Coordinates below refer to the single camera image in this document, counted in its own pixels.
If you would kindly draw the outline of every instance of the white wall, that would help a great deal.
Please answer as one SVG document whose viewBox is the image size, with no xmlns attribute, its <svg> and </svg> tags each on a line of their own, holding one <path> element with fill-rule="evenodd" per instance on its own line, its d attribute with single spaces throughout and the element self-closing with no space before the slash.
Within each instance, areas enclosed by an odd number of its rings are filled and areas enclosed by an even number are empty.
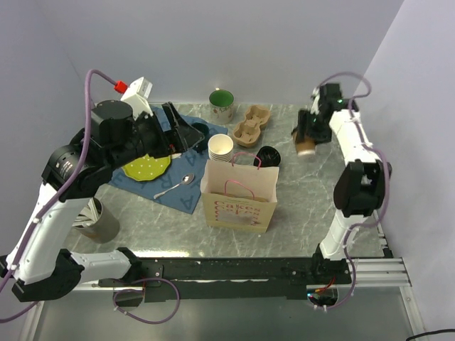
<svg viewBox="0 0 455 341">
<path fill-rule="evenodd" d="M 360 101 L 368 137 L 393 167 L 384 228 L 430 330 L 455 328 L 454 13 L 452 0 L 406 0 Z"/>
<path fill-rule="evenodd" d="M 327 75 L 365 72 L 402 0 L 37 2 L 80 75 L 145 75 L 156 101 L 207 102 L 222 87 L 239 102 L 302 103 Z M 95 99 L 112 96 L 102 89 Z"/>
<path fill-rule="evenodd" d="M 82 83 L 33 0 L 0 3 L 0 255 L 17 243 L 52 151 L 83 125 Z M 19 312 L 11 285 L 0 318 Z M 0 325 L 17 340 L 23 319 Z"/>
</svg>

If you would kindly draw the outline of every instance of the spoon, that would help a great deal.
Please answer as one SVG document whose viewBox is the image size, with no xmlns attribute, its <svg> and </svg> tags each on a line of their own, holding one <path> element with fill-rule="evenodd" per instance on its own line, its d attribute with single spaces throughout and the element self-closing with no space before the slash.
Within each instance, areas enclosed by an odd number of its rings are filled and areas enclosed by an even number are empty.
<svg viewBox="0 0 455 341">
<path fill-rule="evenodd" d="M 158 194 L 155 194 L 154 195 L 154 199 L 158 199 L 159 197 L 161 197 L 162 195 L 165 195 L 168 191 L 170 190 L 173 190 L 174 188 L 180 186 L 180 185 L 187 185 L 189 183 L 191 183 L 191 181 L 194 180 L 194 174 L 190 173 L 190 174 L 187 174 L 183 177 L 182 179 L 182 182 L 181 183 L 178 183 L 177 185 L 175 186 L 172 186 L 171 188 L 161 192 L 161 193 L 158 193 Z"/>
</svg>

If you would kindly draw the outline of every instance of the scalloped plate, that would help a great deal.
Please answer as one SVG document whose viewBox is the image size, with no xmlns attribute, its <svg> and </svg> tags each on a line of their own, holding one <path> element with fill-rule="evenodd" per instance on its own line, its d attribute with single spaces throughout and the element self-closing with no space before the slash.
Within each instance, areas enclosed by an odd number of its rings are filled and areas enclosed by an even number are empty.
<svg viewBox="0 0 455 341">
<path fill-rule="evenodd" d="M 169 165 L 171 165 L 170 156 L 151 158 L 145 155 L 123 166 L 122 169 L 128 178 L 135 181 L 150 181 L 163 175 Z"/>
</svg>

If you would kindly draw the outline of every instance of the blue towel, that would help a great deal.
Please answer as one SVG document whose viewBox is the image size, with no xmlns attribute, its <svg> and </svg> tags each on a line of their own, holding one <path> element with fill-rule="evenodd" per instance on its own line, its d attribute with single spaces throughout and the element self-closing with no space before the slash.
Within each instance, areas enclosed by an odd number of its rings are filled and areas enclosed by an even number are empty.
<svg viewBox="0 0 455 341">
<path fill-rule="evenodd" d="M 171 127 L 161 108 L 152 108 L 158 116 L 158 120 L 163 130 L 169 130 Z M 227 134 L 228 129 L 222 126 L 207 123 L 198 117 L 190 117 L 181 115 L 188 124 L 196 122 L 207 124 L 210 129 L 210 135 Z M 128 192 L 140 195 L 147 199 L 162 205 L 175 208 L 176 210 L 193 214 L 200 197 L 200 179 L 204 175 L 205 163 L 208 160 L 208 151 L 205 150 L 201 154 L 196 153 L 193 149 L 186 151 L 180 158 L 175 158 L 171 161 L 171 165 L 167 171 L 153 181 L 135 181 L 128 178 L 122 169 L 117 169 L 110 181 L 110 185 L 127 190 Z M 194 174 L 194 180 L 189 185 L 181 185 L 166 193 L 158 199 L 154 199 L 154 195 L 160 193 L 172 186 L 180 183 L 182 178 L 189 174 Z"/>
</svg>

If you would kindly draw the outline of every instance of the stack of paper cups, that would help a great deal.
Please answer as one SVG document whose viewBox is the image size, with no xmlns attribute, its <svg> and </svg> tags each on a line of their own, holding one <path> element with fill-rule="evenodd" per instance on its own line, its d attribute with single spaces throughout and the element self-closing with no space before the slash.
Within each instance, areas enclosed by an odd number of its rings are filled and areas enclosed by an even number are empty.
<svg viewBox="0 0 455 341">
<path fill-rule="evenodd" d="M 208 140 L 208 157 L 210 160 L 230 162 L 233 150 L 234 141 L 228 135 L 216 134 Z"/>
</svg>

